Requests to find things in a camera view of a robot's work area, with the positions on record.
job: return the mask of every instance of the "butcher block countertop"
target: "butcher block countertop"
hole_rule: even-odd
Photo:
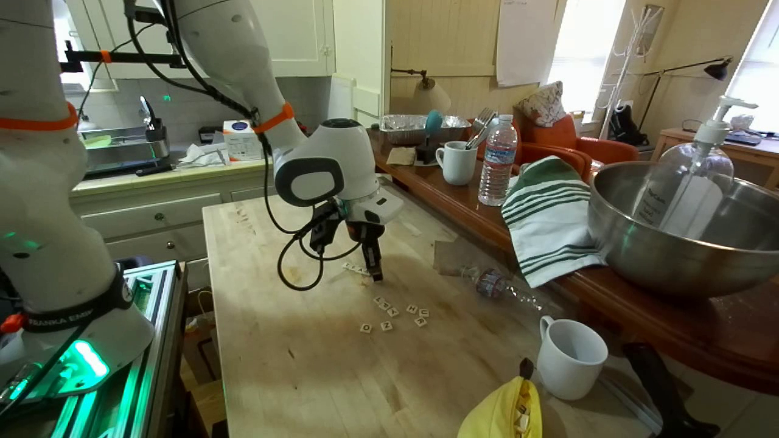
[[[289,229],[309,220],[309,210],[269,203]],[[204,235],[232,435],[452,438],[521,358],[536,360],[538,319],[432,271],[432,246],[458,244],[458,235],[410,199],[379,240],[382,283],[361,271],[354,251],[326,263],[317,291],[288,291],[277,257],[289,237],[269,224],[262,199],[207,207]],[[341,226],[329,257],[351,246]],[[466,263],[494,261],[466,251]],[[317,277],[317,263],[297,246],[283,266],[295,286]],[[409,305],[428,311],[426,327],[415,327]],[[604,388],[577,404],[542,394],[542,409],[553,438],[647,435]]]

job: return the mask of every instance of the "paper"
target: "paper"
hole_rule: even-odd
[[[496,35],[496,84],[542,84],[555,60],[560,0],[501,0]]]

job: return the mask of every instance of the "striped towel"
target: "striped towel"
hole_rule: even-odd
[[[531,164],[508,187],[501,216],[518,271],[536,291],[587,266],[604,266],[587,232],[589,185],[565,162]]]

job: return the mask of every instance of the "drawer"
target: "drawer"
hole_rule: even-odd
[[[79,220],[98,229],[105,241],[126,240],[135,235],[151,235],[188,224],[201,223],[201,207],[219,206],[221,195],[196,195],[196,198],[182,198],[157,206],[132,206],[124,210],[106,210],[98,214],[82,214]]]
[[[122,259],[144,259],[149,263],[194,261],[194,259],[204,259],[204,232],[199,224],[165,229],[156,235],[109,241],[106,251],[111,254],[115,261],[122,261]]]

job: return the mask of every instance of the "metal bowl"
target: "metal bowl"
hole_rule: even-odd
[[[700,299],[750,291],[779,275],[779,195],[734,180],[698,241],[631,216],[649,164],[614,164],[591,182],[589,235],[606,263],[658,296]]]

